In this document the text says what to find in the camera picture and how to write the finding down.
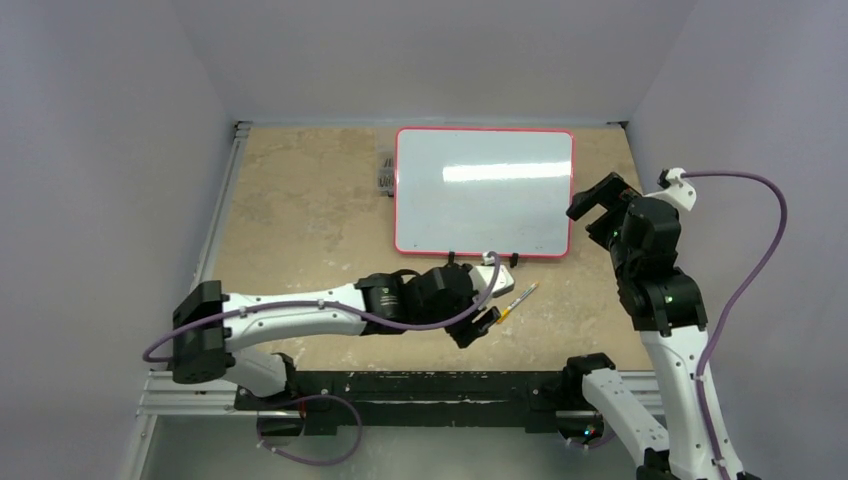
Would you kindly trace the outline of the white whiteboard marker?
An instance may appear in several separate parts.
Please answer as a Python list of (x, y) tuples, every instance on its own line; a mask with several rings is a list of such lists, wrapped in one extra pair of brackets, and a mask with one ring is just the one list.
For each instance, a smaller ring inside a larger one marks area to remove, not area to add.
[(538, 289), (539, 285), (540, 285), (539, 282), (532, 283), (524, 292), (522, 292), (516, 299), (514, 299), (506, 308), (508, 308), (508, 307), (512, 308), (512, 313), (513, 313), (533, 292), (535, 292)]

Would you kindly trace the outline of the red framed whiteboard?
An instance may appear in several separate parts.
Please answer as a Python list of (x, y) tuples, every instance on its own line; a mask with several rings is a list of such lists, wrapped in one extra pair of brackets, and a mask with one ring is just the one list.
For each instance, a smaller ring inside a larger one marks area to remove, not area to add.
[(575, 145), (574, 135), (562, 128), (400, 129), (394, 167), (396, 250), (567, 255)]

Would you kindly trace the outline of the yellow marker cap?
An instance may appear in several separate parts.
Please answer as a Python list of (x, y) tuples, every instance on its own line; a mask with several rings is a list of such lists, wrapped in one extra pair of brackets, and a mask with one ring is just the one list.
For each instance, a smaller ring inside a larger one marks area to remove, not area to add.
[(512, 313), (512, 308), (506, 308), (498, 319), (498, 323), (503, 323)]

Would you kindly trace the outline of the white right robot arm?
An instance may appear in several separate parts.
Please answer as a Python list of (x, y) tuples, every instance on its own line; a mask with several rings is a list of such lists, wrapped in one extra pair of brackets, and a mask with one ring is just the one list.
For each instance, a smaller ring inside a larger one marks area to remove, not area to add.
[(611, 258), (619, 301), (653, 366), (665, 420), (627, 389), (602, 353), (571, 357), (561, 392), (576, 407), (590, 405), (635, 464), (638, 479), (750, 479), (723, 420), (711, 374), (711, 337), (696, 281), (676, 265), (680, 213), (694, 206), (694, 187), (681, 169), (662, 189), (643, 195), (616, 173), (576, 193), (572, 220), (600, 206), (586, 230)]

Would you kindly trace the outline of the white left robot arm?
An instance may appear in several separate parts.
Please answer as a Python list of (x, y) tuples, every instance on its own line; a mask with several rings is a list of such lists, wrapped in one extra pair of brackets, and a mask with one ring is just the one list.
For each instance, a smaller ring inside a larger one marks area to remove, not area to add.
[(449, 263), (424, 273), (375, 273), (307, 293), (226, 293), (218, 281), (197, 286), (173, 315), (172, 379), (193, 385), (225, 380), (284, 409), (297, 399), (293, 359), (259, 345), (320, 335), (398, 335), (444, 330), (460, 348), (501, 317), (490, 301), (515, 281), (503, 265)]

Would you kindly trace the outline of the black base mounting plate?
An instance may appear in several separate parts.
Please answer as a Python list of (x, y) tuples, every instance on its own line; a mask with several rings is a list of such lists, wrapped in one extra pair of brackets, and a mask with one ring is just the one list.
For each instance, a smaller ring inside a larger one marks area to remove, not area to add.
[(580, 441), (603, 435), (600, 414), (559, 371), (301, 371), (266, 398), (239, 387), (237, 411), (271, 436), (333, 435), (341, 426), (520, 428)]

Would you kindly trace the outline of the clear plastic marker holder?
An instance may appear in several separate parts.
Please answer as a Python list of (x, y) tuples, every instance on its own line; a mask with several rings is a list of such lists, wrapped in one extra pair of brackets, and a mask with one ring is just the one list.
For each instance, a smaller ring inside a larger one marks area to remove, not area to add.
[(392, 150), (377, 152), (377, 190), (392, 198), (395, 194), (395, 153)]

